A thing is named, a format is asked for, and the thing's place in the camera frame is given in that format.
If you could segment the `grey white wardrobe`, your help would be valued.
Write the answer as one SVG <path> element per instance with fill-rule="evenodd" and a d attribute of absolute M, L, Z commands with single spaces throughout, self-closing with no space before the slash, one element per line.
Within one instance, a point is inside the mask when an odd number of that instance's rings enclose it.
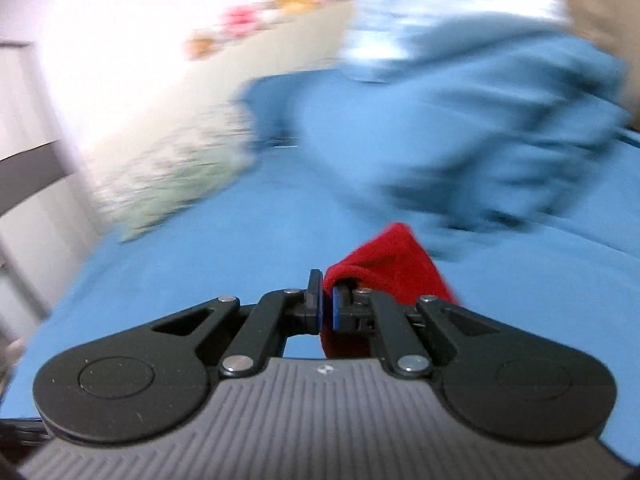
<path fill-rule="evenodd" d="M 27 340 L 96 246 L 101 222 L 33 44 L 1 44 L 1 333 Z"/>

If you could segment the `green pillow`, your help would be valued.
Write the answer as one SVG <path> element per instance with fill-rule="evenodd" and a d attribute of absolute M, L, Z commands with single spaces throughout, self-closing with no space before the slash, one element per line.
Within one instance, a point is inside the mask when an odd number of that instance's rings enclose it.
<path fill-rule="evenodd" d="M 186 119 L 96 187 L 100 211 L 130 242 L 234 182 L 253 165 L 250 115 L 219 105 Z"/>

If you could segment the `red knit garment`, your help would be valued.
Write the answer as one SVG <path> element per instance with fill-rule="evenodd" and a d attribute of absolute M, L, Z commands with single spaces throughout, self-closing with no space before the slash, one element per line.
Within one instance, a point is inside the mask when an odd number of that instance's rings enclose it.
<path fill-rule="evenodd" d="M 411 229 L 392 223 L 326 270 L 323 293 L 322 349 L 329 359 L 365 359 L 371 355 L 375 324 L 369 313 L 350 315 L 344 292 L 368 288 L 386 292 L 400 306 L 412 306 L 423 295 L 454 304 L 456 296 L 419 244 Z"/>

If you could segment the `blue duvet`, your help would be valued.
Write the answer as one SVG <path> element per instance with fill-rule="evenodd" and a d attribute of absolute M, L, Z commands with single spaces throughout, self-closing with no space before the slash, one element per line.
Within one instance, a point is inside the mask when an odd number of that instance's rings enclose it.
<path fill-rule="evenodd" d="M 345 203 L 408 223 L 431 255 L 452 259 L 580 192 L 626 125 L 625 75 L 585 39 L 532 32 L 387 82 L 319 70 L 292 101 L 291 126 Z"/>

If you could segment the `blue bed sheet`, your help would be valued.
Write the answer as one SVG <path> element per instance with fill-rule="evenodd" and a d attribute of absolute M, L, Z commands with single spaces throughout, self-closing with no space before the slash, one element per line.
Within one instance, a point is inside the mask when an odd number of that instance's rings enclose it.
<path fill-rule="evenodd" d="M 299 286 L 393 221 L 352 203 L 302 142 L 268 148 L 231 188 L 124 243 L 104 237 L 27 347 L 1 405 L 34 419 L 38 368 L 67 348 L 220 294 Z M 639 458 L 639 137 L 620 130 L 557 214 L 487 235 L 411 229 L 467 308 L 596 356 L 618 387 L 603 433 Z"/>

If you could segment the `light blue blanket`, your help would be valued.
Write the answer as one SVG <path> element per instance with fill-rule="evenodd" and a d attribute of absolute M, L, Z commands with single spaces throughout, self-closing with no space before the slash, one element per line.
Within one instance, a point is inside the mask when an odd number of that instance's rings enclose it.
<path fill-rule="evenodd" d="M 387 82 L 413 67 L 496 44 L 567 30 L 566 0 L 352 0 L 340 63 L 347 77 Z"/>

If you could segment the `cream quilted headboard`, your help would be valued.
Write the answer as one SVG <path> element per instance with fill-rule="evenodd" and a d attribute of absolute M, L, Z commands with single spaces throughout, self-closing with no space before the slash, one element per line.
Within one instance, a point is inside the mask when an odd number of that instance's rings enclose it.
<path fill-rule="evenodd" d="M 228 44 L 194 64 L 184 96 L 191 104 L 220 103 L 255 78 L 330 65 L 338 58 L 352 10 L 349 1 L 330 3 Z"/>

